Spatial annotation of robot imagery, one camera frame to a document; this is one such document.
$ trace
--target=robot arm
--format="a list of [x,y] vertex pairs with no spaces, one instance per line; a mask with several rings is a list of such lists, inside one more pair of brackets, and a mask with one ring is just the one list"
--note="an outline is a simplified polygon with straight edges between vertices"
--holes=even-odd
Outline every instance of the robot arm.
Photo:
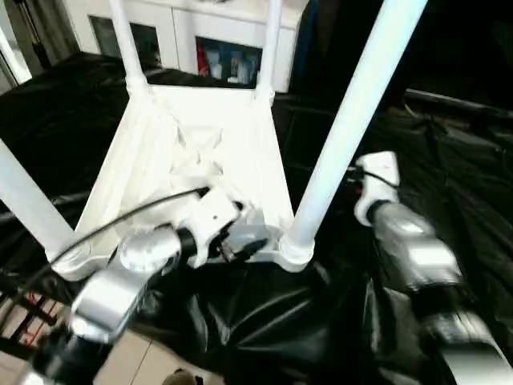
[[161,225],[125,238],[107,267],[87,281],[66,325],[42,338],[17,383],[91,385],[147,288],[182,263],[194,266],[239,215],[239,207],[213,189],[177,230]]
[[456,256],[424,218],[399,203],[394,154],[370,154],[357,164],[364,186],[355,215],[373,227],[408,287],[424,346],[442,358],[457,384],[513,383],[513,370],[474,311]]

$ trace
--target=wall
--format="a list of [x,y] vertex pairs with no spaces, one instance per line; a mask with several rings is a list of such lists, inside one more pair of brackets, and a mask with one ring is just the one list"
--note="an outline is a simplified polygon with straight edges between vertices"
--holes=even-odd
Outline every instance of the wall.
[[7,37],[9,43],[12,44],[16,42],[13,29],[10,26],[9,16],[7,16],[6,4],[4,3],[4,0],[0,0],[0,27],[2,28],[3,33]]

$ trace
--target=white cabinet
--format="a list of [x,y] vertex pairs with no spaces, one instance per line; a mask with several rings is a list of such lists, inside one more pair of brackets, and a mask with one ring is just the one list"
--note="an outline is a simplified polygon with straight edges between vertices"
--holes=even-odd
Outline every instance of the white cabinet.
[[[178,68],[175,29],[170,7],[125,2],[139,57],[166,68]],[[119,56],[108,0],[64,0],[80,50]]]
[[[119,56],[107,0],[63,0],[82,51]],[[284,0],[273,86],[289,89],[301,16],[308,0]],[[125,0],[141,61],[255,83],[268,0]]]
[[[201,43],[201,39],[198,38],[210,40],[208,43],[211,43],[211,45],[215,42],[233,43],[242,46],[240,50],[243,51],[248,51],[252,47],[255,55],[261,55],[264,47],[265,24],[260,22],[248,22],[187,10],[174,10],[173,20],[175,22],[178,62],[180,70],[185,72],[198,74],[199,65],[196,48]],[[281,28],[273,79],[273,85],[277,91],[287,91],[288,89],[295,43],[295,31]],[[257,60],[256,66],[259,67],[259,65],[260,60]]]

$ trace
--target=red object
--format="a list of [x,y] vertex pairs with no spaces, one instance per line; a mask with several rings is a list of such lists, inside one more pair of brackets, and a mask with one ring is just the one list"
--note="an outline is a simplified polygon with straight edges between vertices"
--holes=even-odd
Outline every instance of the red object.
[[196,54],[198,56],[198,72],[201,76],[209,76],[210,71],[208,70],[207,58],[205,58],[205,53],[200,44],[196,44]]

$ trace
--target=glass cabinet door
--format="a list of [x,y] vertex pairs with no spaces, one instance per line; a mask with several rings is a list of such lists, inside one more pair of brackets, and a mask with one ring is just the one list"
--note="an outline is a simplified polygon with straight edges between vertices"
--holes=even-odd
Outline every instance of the glass cabinet door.
[[198,73],[230,83],[256,85],[262,49],[196,36]]
[[[119,52],[118,41],[115,38],[112,20],[98,16],[89,16],[89,19],[95,32],[100,53],[121,58],[121,52]],[[145,26],[134,22],[130,23],[130,28],[134,36],[139,60],[162,67],[157,29],[154,26]]]
[[[63,0],[80,50],[120,57],[106,0]],[[178,68],[172,9],[148,2],[124,2],[141,63]]]

